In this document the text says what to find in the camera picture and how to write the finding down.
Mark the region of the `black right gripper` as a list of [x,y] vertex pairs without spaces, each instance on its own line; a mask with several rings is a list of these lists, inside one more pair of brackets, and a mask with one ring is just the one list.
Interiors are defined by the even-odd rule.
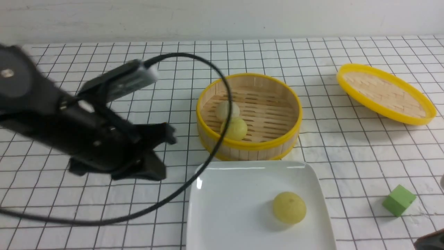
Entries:
[[415,250],[443,250],[444,249],[444,229],[435,231],[418,238],[415,241]]

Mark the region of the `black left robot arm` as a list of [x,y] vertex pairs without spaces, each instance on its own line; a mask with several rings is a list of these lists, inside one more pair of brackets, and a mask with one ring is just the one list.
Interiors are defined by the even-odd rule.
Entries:
[[167,123],[132,124],[107,103],[156,81],[141,60],[131,60],[87,81],[77,95],[58,88],[16,46],[1,46],[1,126],[71,158],[77,176],[113,180],[164,180],[166,166],[154,149],[175,144]]

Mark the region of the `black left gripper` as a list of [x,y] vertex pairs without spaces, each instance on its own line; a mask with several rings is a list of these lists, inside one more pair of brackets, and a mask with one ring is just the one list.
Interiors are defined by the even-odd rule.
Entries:
[[154,152],[160,144],[176,144],[168,123],[132,125],[102,104],[93,111],[80,101],[61,101],[60,120],[69,128],[69,171],[73,174],[110,174],[112,180],[161,181],[167,170]]

